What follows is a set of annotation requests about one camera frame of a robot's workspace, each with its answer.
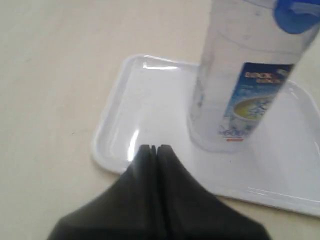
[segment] plastic bottle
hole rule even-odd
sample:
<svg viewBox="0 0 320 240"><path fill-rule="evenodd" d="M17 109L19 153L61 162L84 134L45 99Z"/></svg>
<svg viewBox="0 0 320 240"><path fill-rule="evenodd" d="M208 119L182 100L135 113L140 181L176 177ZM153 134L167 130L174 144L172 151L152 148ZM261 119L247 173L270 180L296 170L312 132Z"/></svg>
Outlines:
<svg viewBox="0 0 320 240"><path fill-rule="evenodd" d="M318 33L320 0L214 0L188 116L190 137L234 152Z"/></svg>

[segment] white tray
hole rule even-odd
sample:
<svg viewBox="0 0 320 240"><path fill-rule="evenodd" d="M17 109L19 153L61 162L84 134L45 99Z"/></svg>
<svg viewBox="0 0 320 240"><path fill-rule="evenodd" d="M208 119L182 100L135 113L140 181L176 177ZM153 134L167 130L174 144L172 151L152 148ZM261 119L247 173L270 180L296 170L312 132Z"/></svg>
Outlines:
<svg viewBox="0 0 320 240"><path fill-rule="evenodd" d="M128 58L92 141L96 162L122 173L141 144L168 144L216 195L320 216L320 115L311 96L288 82L241 152L210 153L191 143L187 128L197 68Z"/></svg>

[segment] white table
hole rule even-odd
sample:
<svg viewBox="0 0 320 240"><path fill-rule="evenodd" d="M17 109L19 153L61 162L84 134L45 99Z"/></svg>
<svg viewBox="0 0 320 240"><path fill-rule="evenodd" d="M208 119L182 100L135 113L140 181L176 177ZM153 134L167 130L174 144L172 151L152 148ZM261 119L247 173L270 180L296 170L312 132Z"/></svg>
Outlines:
<svg viewBox="0 0 320 240"><path fill-rule="evenodd" d="M117 179L89 146L123 59L198 62L209 10L209 0L0 0L1 239L46 239ZM319 54L317 39L296 76L320 106ZM275 240L320 239L320 219L222 200Z"/></svg>

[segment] bottle label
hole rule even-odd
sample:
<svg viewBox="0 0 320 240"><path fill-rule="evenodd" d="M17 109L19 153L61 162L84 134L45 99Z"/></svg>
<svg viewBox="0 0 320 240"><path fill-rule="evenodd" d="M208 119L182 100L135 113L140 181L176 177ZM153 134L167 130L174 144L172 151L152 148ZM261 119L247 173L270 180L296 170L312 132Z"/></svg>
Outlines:
<svg viewBox="0 0 320 240"><path fill-rule="evenodd" d="M219 134L228 142L240 142L259 124L293 64L246 62L227 105Z"/></svg>

